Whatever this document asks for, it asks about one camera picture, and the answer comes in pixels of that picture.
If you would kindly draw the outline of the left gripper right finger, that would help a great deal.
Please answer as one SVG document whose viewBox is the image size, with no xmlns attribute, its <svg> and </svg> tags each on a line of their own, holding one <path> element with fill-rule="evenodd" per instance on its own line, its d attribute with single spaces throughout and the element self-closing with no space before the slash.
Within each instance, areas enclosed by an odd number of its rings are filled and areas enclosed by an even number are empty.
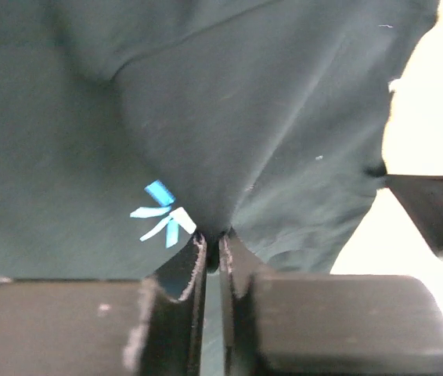
<svg viewBox="0 0 443 376">
<path fill-rule="evenodd" d="M 227 375 L 443 375 L 443 315 L 395 275 L 277 272 L 219 241 Z"/>
</svg>

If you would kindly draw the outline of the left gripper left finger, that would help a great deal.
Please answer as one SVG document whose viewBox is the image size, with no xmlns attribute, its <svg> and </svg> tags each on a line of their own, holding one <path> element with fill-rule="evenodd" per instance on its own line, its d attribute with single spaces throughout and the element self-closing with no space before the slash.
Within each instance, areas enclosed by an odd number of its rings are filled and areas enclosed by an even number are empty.
<svg viewBox="0 0 443 376">
<path fill-rule="evenodd" d="M 143 280 L 0 277 L 0 375 L 197 375 L 207 245 Z"/>
</svg>

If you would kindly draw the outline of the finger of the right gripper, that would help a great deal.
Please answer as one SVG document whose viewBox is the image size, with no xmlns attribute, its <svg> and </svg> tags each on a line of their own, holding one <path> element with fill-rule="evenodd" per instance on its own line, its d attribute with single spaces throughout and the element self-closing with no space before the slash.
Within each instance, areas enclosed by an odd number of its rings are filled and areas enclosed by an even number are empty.
<svg viewBox="0 0 443 376">
<path fill-rule="evenodd" d="M 436 257 L 443 260 L 443 176 L 388 175 L 394 194 Z"/>
</svg>

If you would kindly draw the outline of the black t shirt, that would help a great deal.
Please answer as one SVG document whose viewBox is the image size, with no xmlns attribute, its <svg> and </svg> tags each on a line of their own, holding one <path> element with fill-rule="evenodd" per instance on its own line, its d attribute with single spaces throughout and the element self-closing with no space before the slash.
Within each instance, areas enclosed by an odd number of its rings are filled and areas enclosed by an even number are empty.
<svg viewBox="0 0 443 376">
<path fill-rule="evenodd" d="M 330 274 L 438 6 L 0 1 L 0 277 L 143 280 L 199 234 L 197 375 L 227 375 L 219 241 Z"/>
</svg>

